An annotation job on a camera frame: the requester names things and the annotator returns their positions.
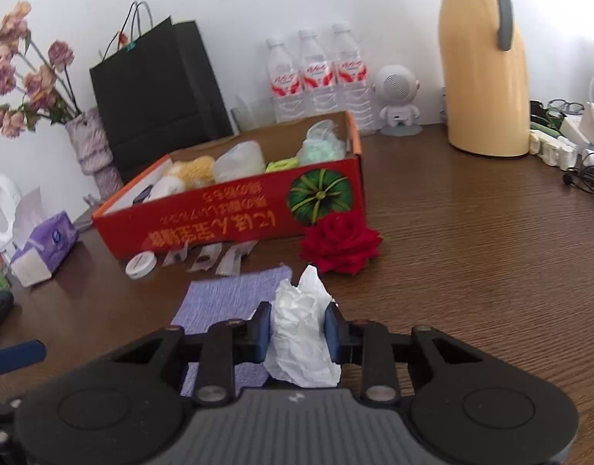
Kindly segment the purple cloth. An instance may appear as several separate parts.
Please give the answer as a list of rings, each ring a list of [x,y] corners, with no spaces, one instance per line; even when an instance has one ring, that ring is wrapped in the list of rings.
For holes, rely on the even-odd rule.
[[[231,318],[250,319],[261,301],[275,300],[282,280],[291,280],[287,265],[262,272],[194,281],[173,318],[187,334],[205,333],[213,324]]]

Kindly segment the dried pink flowers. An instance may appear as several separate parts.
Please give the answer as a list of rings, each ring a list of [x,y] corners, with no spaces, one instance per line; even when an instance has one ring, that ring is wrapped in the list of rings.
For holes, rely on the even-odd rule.
[[[69,76],[73,49],[56,40],[42,52],[28,23],[31,10],[30,2],[19,1],[0,21],[0,97],[21,95],[15,106],[0,104],[0,135],[11,140],[40,121],[65,125],[81,114]]]

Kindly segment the black earphones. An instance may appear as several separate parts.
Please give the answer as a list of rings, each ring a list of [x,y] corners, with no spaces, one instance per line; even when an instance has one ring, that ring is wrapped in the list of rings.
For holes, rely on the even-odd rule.
[[[565,186],[594,195],[594,166],[569,168],[563,174],[563,183]]]

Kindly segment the right water bottle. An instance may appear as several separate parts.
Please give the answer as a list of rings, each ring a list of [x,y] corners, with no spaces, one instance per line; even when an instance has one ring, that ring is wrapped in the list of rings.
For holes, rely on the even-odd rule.
[[[364,53],[349,24],[334,24],[332,33],[338,84],[345,108],[356,120],[360,135],[370,136],[377,129],[372,109],[372,92],[368,81],[369,69]]]

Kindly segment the translucent plastic bottle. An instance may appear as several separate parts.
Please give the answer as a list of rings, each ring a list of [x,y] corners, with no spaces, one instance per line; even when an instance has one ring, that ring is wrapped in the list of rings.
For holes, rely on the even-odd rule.
[[[266,169],[264,156],[256,141],[246,141],[234,146],[218,157],[213,165],[214,181],[226,183],[262,174]]]

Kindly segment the green plastic bag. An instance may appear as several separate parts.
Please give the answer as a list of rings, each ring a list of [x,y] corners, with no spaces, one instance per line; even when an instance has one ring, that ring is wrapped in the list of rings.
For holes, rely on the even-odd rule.
[[[346,143],[336,132],[337,124],[322,120],[313,124],[306,132],[306,137],[297,152],[299,166],[340,161],[346,156]]]

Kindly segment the yellow plush toy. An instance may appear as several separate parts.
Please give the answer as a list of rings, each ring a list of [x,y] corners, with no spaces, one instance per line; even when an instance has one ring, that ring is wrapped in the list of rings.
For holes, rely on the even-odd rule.
[[[164,176],[176,176],[184,183],[186,190],[200,189],[214,184],[214,164],[214,157],[203,155],[193,161],[171,164]]]

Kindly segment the red rose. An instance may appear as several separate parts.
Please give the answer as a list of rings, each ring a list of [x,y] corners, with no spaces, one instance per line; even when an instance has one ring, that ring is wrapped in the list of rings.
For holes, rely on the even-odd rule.
[[[354,211],[332,212],[306,228],[300,257],[321,274],[355,276],[380,254],[383,238]]]

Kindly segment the white tissue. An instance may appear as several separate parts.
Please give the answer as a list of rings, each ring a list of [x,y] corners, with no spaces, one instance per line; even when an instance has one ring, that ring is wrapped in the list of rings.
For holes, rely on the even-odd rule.
[[[341,367],[332,361],[324,336],[325,310],[335,301],[309,265],[295,286],[281,280],[270,313],[270,345],[264,367],[278,381],[299,388],[334,388]]]

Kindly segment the knitted purple vase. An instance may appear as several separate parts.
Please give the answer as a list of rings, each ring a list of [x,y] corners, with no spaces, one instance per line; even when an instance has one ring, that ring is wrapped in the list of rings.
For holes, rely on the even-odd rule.
[[[94,179],[101,200],[107,200],[122,187],[120,173],[102,118],[97,107],[65,124],[81,172]]]

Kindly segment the white jug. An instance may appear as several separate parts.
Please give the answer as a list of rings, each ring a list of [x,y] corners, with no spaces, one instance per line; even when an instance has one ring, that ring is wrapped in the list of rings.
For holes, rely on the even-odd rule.
[[[0,251],[12,240],[15,211],[21,201],[21,190],[12,179],[0,174]]]

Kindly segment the white tape roll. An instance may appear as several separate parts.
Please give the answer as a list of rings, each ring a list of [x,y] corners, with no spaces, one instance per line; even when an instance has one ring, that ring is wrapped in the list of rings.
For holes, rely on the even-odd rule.
[[[124,271],[131,279],[148,276],[157,265],[157,257],[152,251],[144,251],[135,255],[126,265]]]

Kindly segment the eyeglasses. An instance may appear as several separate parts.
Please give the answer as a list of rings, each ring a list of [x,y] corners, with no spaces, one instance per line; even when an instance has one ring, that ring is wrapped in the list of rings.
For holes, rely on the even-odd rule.
[[[549,110],[556,110],[565,115],[581,115],[585,110],[585,105],[580,102],[569,102],[565,99],[552,99],[548,102]]]

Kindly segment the white robot figurine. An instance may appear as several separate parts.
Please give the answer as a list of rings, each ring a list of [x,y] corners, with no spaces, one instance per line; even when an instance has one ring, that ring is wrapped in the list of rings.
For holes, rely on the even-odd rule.
[[[419,89],[419,80],[407,67],[391,64],[379,69],[372,90],[382,104],[379,119],[385,136],[415,136],[422,131],[421,114],[413,103]]]

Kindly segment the small wrapper packets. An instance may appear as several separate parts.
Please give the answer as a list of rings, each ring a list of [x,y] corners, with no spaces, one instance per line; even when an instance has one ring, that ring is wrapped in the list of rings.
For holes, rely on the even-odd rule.
[[[258,244],[257,240],[246,241],[230,246],[226,251],[223,251],[222,243],[203,246],[193,265],[186,269],[186,272],[208,272],[214,269],[217,276],[239,276],[243,259],[251,254],[256,244]]]

